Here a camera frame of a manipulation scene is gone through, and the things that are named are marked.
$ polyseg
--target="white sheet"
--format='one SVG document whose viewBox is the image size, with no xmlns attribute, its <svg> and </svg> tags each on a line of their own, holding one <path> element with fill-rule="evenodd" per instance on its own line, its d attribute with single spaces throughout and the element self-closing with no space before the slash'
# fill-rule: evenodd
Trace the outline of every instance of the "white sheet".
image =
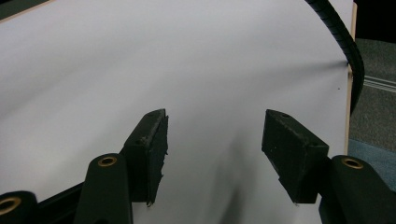
<svg viewBox="0 0 396 224">
<path fill-rule="evenodd" d="M 346 24 L 352 1 L 333 0 Z M 39 201 L 166 108 L 169 156 L 135 223 L 319 223 L 261 151 L 265 109 L 342 154 L 347 62 L 303 0 L 65 1 L 0 23 L 0 194 Z"/>
</svg>

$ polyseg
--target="black metal bracket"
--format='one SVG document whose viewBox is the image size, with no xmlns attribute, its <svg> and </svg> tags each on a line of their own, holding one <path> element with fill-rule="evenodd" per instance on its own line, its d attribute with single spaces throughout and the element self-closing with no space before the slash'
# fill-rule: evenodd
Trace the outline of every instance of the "black metal bracket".
<svg viewBox="0 0 396 224">
<path fill-rule="evenodd" d="M 92 160 L 84 183 L 37 203 L 28 191 L 0 196 L 0 223 L 133 223 L 131 203 L 155 202 L 167 154 L 168 117 L 147 113 L 119 154 Z"/>
<path fill-rule="evenodd" d="M 315 203 L 324 224 L 396 223 L 396 195 L 365 161 L 329 146 L 292 116 L 267 110 L 262 151 L 294 203 Z"/>
</svg>

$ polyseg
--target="gray carpet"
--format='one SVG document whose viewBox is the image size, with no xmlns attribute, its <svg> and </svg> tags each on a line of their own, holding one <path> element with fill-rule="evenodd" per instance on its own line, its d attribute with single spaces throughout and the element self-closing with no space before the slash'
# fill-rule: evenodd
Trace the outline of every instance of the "gray carpet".
<svg viewBox="0 0 396 224">
<path fill-rule="evenodd" d="M 366 76 L 396 81 L 396 44 L 357 39 Z M 349 137 L 396 151 L 396 92 L 363 87 L 350 118 Z"/>
<path fill-rule="evenodd" d="M 388 187 L 396 191 L 396 152 L 356 140 L 349 140 L 348 156 L 356 157 L 369 163 Z"/>
</svg>

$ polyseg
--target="black wire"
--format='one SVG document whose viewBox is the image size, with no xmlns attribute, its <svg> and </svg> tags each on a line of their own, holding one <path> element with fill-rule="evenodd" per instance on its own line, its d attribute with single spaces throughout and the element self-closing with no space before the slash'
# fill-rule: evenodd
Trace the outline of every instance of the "black wire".
<svg viewBox="0 0 396 224">
<path fill-rule="evenodd" d="M 305 0 L 305 2 L 318 13 L 327 28 L 329 28 L 350 64 L 353 75 L 350 103 L 350 113 L 352 114 L 359 101 L 364 82 L 364 64 L 361 53 L 349 31 L 341 21 L 340 16 L 328 0 Z"/>
</svg>

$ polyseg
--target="screw hole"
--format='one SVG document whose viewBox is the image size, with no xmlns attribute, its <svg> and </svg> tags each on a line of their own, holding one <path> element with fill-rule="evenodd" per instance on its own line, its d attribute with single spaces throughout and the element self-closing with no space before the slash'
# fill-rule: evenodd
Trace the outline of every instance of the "screw hole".
<svg viewBox="0 0 396 224">
<path fill-rule="evenodd" d="M 0 216 L 7 214 L 18 207 L 21 203 L 21 198 L 9 197 L 0 201 Z"/>
<path fill-rule="evenodd" d="M 101 160 L 99 160 L 98 165 L 105 167 L 105 166 L 111 166 L 116 162 L 117 162 L 117 158 L 115 157 L 104 157 Z"/>
<path fill-rule="evenodd" d="M 362 169 L 363 168 L 363 164 L 361 164 L 359 161 L 355 161 L 353 159 L 350 158 L 343 158 L 342 162 L 344 165 L 353 168 L 353 169 Z"/>
</svg>

